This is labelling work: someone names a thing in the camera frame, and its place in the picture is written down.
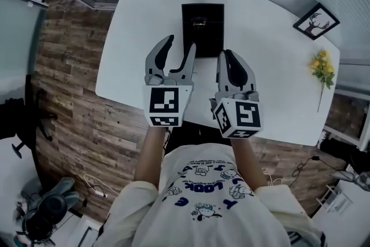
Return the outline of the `white metal rack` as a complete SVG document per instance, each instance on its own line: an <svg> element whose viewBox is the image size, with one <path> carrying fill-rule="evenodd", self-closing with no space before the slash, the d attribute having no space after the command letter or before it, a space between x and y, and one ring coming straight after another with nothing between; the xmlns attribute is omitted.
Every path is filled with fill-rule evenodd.
<svg viewBox="0 0 370 247"><path fill-rule="evenodd" d="M326 185L327 191L317 202L325 209L326 213L343 215L344 211L353 204L352 200L338 186Z"/></svg>

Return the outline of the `black office chair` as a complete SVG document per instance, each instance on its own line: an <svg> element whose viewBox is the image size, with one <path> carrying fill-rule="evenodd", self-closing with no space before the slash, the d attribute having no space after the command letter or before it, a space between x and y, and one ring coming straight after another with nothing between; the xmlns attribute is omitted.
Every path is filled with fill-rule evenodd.
<svg viewBox="0 0 370 247"><path fill-rule="evenodd" d="M38 90L31 105L26 105L22 98L7 99L4 104L0 105L0 140L17 136L21 142L17 146L12 145L12 149L18 158L22 158L20 150L23 146L32 148L37 129L41 131L46 140L50 142L53 140L51 135L47 135L42 121L57 120L58 116L39 106L45 94L43 89Z"/></svg>

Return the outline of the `black framed deer picture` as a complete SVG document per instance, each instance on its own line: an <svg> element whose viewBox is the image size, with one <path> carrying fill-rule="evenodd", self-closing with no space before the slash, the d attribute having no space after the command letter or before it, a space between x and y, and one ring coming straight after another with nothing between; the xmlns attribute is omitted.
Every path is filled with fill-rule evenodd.
<svg viewBox="0 0 370 247"><path fill-rule="evenodd" d="M311 40L316 40L340 24L340 21L321 3L315 5L293 24L293 28Z"/></svg>

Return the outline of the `yellow artificial flower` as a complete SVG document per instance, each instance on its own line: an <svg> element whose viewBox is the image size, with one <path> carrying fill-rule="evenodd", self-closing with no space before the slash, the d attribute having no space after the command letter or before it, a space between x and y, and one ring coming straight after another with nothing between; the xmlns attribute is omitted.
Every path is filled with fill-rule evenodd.
<svg viewBox="0 0 370 247"><path fill-rule="evenodd" d="M324 49L318 51L309 64L311 74L317 78L320 85L320 98L317 111L320 110L324 89L331 89L334 85L335 68L330 53Z"/></svg>

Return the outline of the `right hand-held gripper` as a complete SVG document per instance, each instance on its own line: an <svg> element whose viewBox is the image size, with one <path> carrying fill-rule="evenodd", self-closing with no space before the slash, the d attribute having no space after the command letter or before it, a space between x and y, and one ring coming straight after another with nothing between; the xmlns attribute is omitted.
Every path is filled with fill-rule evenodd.
<svg viewBox="0 0 370 247"><path fill-rule="evenodd" d="M221 136L248 139L260 132L263 124L256 79L246 61L230 49L223 50L217 59L216 82L219 92L209 101Z"/></svg>

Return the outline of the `person's white printed shirt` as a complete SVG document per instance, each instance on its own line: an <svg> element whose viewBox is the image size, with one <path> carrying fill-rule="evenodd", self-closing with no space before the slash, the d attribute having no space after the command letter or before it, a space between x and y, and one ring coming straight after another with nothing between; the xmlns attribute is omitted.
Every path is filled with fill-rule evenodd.
<svg viewBox="0 0 370 247"><path fill-rule="evenodd" d="M114 200L93 247L327 247L286 185L252 190L230 146L181 146L159 186L134 181Z"/></svg>

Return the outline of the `black box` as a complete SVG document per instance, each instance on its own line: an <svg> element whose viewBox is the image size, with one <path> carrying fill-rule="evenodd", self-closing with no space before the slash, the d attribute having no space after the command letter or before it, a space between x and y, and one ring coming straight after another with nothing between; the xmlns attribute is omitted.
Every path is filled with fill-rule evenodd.
<svg viewBox="0 0 370 247"><path fill-rule="evenodd" d="M191 19L206 17L206 32L201 36L192 34ZM183 46L187 50L196 44L196 58L216 58L224 48L224 5L221 3L182 4Z"/></svg>

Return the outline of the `person's black trousers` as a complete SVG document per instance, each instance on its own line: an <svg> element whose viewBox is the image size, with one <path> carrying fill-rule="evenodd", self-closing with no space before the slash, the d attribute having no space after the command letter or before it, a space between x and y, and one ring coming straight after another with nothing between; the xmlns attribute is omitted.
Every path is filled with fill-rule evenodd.
<svg viewBox="0 0 370 247"><path fill-rule="evenodd" d="M218 143L231 146L228 138L223 138L218 128L184 121L181 127L174 127L165 147L165 155L184 145Z"/></svg>

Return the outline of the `black remote control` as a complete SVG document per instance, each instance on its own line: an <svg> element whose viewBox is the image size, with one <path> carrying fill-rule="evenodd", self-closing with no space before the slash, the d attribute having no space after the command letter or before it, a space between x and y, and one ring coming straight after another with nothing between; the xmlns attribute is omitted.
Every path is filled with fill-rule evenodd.
<svg viewBox="0 0 370 247"><path fill-rule="evenodd" d="M206 17L193 17L191 19L192 34L195 36L203 35L208 29L208 20Z"/></svg>

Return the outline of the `frosted glass door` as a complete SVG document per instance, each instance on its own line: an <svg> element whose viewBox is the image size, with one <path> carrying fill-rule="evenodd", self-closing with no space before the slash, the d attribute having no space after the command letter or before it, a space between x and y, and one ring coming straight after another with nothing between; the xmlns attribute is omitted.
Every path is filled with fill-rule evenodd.
<svg viewBox="0 0 370 247"><path fill-rule="evenodd" d="M24 97L47 10L32 0L0 0L0 104Z"/></svg>

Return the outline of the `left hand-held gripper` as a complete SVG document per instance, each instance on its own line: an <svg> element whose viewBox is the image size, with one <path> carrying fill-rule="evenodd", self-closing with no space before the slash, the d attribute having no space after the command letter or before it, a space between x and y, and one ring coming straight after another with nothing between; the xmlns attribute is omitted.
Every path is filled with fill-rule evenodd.
<svg viewBox="0 0 370 247"><path fill-rule="evenodd" d="M174 35L168 35L153 47L145 60L146 76L164 76L164 67L173 40ZM144 114L150 127L182 126L194 86L177 82L191 81L196 49L193 42L185 51L180 67L169 71L169 78L175 81L170 84L143 86Z"/></svg>

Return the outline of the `person's left forearm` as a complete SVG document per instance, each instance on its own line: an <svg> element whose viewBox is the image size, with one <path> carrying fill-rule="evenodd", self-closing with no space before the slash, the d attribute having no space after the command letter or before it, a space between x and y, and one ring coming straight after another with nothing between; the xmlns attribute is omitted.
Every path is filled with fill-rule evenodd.
<svg viewBox="0 0 370 247"><path fill-rule="evenodd" d="M158 189L165 135L165 127L148 128L135 168L134 181L148 182Z"/></svg>

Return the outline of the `person's right forearm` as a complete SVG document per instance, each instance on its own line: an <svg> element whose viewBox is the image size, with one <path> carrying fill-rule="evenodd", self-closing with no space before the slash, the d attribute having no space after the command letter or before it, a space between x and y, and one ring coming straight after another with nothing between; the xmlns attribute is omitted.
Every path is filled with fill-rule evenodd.
<svg viewBox="0 0 370 247"><path fill-rule="evenodd" d="M253 190L267 186L267 179L260 167L248 139L231 139L236 167L247 185Z"/></svg>

